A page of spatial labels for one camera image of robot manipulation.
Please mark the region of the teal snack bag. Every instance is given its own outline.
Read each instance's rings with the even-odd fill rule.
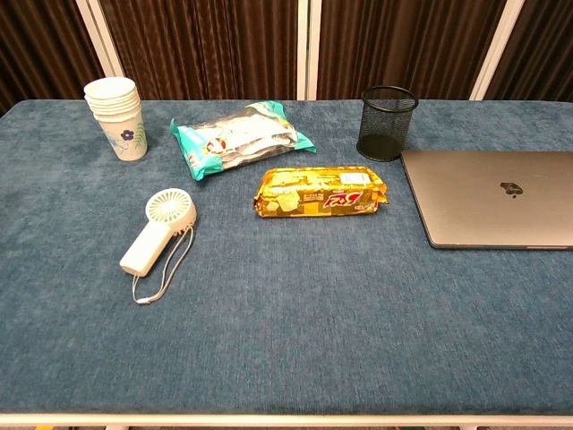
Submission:
[[[287,121],[277,101],[253,103],[229,116],[194,126],[176,125],[179,142],[193,179],[292,150],[316,152],[312,142]]]

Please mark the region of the mesh pen holder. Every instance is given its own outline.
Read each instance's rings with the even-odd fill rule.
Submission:
[[[418,99],[408,90],[378,85],[362,93],[362,122],[356,149],[367,159],[399,158]]]

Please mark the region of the snack package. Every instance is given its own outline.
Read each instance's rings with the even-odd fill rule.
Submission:
[[[365,167],[273,168],[262,177],[254,208],[263,218],[374,213],[388,203],[386,190]]]
[[[316,152],[287,121],[277,101],[253,103],[232,115],[188,126],[171,120],[171,132],[194,179],[292,150]]]

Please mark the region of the portable fan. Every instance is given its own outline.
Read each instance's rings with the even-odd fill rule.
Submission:
[[[197,218],[197,211],[190,195],[178,188],[168,188],[155,193],[145,205],[145,214],[150,221],[119,262],[122,269],[133,275],[133,300],[140,305],[147,305],[159,299],[167,290],[175,270],[189,251],[189,248],[191,248],[193,241],[192,226]],[[189,245],[171,271],[167,282],[165,282],[167,266],[173,254],[183,242],[187,232],[189,232],[191,237]],[[139,278],[149,273],[153,263],[158,259],[169,239],[175,235],[181,235],[181,238],[177,241],[174,250],[167,258],[159,292],[151,297],[136,299],[135,289]]]

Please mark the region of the apple logo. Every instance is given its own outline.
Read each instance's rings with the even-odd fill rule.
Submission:
[[[502,182],[500,187],[505,190],[505,194],[511,195],[514,199],[518,194],[523,194],[523,188],[513,182]]]

